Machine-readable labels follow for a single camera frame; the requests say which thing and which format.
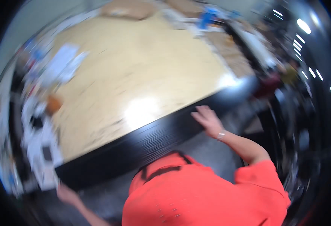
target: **black strap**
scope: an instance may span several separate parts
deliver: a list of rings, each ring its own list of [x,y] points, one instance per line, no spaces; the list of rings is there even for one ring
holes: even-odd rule
[[[174,150],[174,151],[171,151],[168,155],[170,154],[173,154],[173,153],[177,153],[180,157],[182,157],[185,162],[187,164],[192,164],[192,162],[181,152],[181,151],[178,151],[178,150]],[[167,172],[170,172],[170,171],[179,171],[181,169],[180,166],[173,166],[173,167],[167,167],[167,168],[163,168],[163,169],[158,169],[157,171],[155,171],[154,173],[152,173],[148,178],[147,178],[147,166],[149,164],[141,167],[139,169],[139,171],[141,171],[141,178],[145,181],[144,183],[147,183],[148,181],[150,181],[151,179],[153,179],[154,177],[156,176],[159,176],[159,175],[162,175],[162,174],[165,174]]]
[[[156,176],[165,174],[167,172],[170,171],[180,171],[181,167],[180,166],[171,166],[171,167],[167,167],[167,168],[163,168],[163,169],[158,169],[157,171],[155,171],[154,173],[152,173],[149,178],[144,182],[147,183],[148,181],[150,181],[151,179],[153,179]]]

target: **hand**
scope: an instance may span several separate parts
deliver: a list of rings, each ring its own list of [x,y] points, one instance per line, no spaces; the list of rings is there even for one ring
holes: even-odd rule
[[[61,201],[76,207],[82,204],[78,194],[61,182],[59,182],[57,187],[57,197],[59,197]]]
[[[208,136],[217,139],[218,134],[224,130],[221,120],[209,106],[196,106],[198,112],[192,112],[193,118],[201,124]]]

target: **cardboard box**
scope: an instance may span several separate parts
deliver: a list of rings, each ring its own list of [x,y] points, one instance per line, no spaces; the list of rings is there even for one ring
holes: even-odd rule
[[[180,11],[186,17],[199,18],[203,9],[191,0],[165,0],[165,2],[172,8]]]
[[[101,15],[142,20],[156,11],[153,4],[141,0],[113,0],[101,8]]]

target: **orange object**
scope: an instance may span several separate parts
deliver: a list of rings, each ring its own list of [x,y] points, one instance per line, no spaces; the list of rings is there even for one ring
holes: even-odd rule
[[[173,153],[135,175],[122,225],[282,224],[290,200],[270,160],[239,168],[232,184],[185,157],[191,164]]]
[[[51,94],[47,97],[46,112],[49,115],[56,113],[61,108],[61,106],[62,102],[58,97]]]

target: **bracelet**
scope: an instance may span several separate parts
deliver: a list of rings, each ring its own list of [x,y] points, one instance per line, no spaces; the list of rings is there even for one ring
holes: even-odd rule
[[[226,130],[222,129],[221,132],[218,133],[217,140],[222,141],[225,134],[226,134]]]

